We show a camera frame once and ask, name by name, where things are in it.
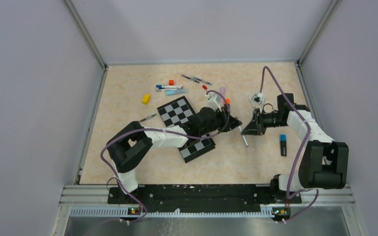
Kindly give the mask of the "black highlighter blue tip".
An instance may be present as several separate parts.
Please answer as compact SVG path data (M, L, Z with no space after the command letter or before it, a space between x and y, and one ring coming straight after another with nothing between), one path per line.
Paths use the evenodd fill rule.
M287 139L285 134L280 135L280 151L281 156L287 156Z

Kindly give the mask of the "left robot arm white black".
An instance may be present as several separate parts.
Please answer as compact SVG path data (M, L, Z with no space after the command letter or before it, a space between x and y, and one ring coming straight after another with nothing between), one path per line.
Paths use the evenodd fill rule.
M136 201L138 183L135 168L149 150L182 148L197 140L229 132L240 125L242 122L230 114L228 107L216 110L204 107L183 124L162 129L145 127L137 121L129 123L104 148L114 163L114 174L121 188L120 198L126 203Z

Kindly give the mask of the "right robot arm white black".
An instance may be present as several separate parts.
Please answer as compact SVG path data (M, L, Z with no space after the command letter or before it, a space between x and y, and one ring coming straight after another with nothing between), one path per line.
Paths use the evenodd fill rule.
M250 98L254 106L252 120L242 135L264 135L267 128L290 127L302 141L302 157L293 174L276 175L276 185L269 189L269 197L276 203L283 202L289 192L302 189L342 189L346 184L349 148L336 142L313 119L306 105L294 103L292 93L277 97L277 110L265 112L262 93Z

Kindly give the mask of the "white marker magenta end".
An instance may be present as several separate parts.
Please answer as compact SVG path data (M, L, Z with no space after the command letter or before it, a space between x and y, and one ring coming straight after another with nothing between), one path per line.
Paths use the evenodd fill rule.
M246 139L245 135L242 134L243 129L241 128L241 126L239 126L238 129L240 130L240 135L241 135L241 137L243 139L243 142L244 142L245 146L248 148L249 144L247 142L247 139Z

